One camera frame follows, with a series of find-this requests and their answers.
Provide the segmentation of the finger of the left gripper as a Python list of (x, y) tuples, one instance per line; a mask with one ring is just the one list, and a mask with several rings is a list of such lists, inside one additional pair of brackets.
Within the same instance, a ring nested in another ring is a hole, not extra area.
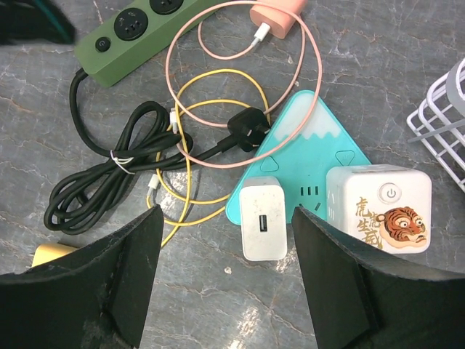
[(1, 45), (76, 43), (76, 28), (53, 1), (1, 1)]

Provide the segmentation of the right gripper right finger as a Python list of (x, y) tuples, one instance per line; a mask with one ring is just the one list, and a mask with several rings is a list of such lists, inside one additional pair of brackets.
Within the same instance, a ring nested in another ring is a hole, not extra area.
[(291, 221), (319, 348), (462, 348), (464, 275), (381, 251), (303, 207)]

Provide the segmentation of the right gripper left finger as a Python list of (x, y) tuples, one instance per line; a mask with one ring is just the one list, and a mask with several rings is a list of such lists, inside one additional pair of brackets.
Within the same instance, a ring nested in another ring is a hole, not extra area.
[(162, 235), (155, 206), (64, 257), (1, 275), (1, 347), (139, 348)]

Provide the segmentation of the green power strip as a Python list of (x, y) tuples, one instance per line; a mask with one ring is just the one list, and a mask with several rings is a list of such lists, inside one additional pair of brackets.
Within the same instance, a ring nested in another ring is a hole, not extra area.
[(209, 0), (138, 0), (83, 37), (75, 56), (84, 72), (111, 87), (171, 44), (192, 17), (219, 4)]

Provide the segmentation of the white cube socket adapter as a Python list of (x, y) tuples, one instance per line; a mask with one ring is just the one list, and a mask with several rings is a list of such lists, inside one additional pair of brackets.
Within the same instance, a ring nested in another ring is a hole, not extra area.
[(326, 175), (326, 221), (390, 254), (418, 254), (431, 243), (432, 180), (388, 164), (334, 167)]

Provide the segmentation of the white square plug adapter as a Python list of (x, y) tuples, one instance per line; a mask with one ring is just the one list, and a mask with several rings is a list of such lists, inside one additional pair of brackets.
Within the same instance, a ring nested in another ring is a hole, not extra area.
[(278, 179), (245, 179), (239, 207), (244, 257), (253, 262), (283, 259), (288, 251), (286, 204)]

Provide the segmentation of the pink usb charger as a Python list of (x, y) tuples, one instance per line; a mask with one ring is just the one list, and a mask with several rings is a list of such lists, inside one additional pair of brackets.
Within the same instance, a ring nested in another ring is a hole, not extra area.
[[(307, 0), (264, 0), (262, 3), (277, 5), (295, 15), (300, 15), (307, 5)], [(257, 27), (263, 23), (269, 25), (270, 33), (279, 39), (284, 39), (286, 37), (296, 21), (293, 16), (285, 12), (259, 5), (254, 5), (250, 9), (249, 14), (253, 24)]]

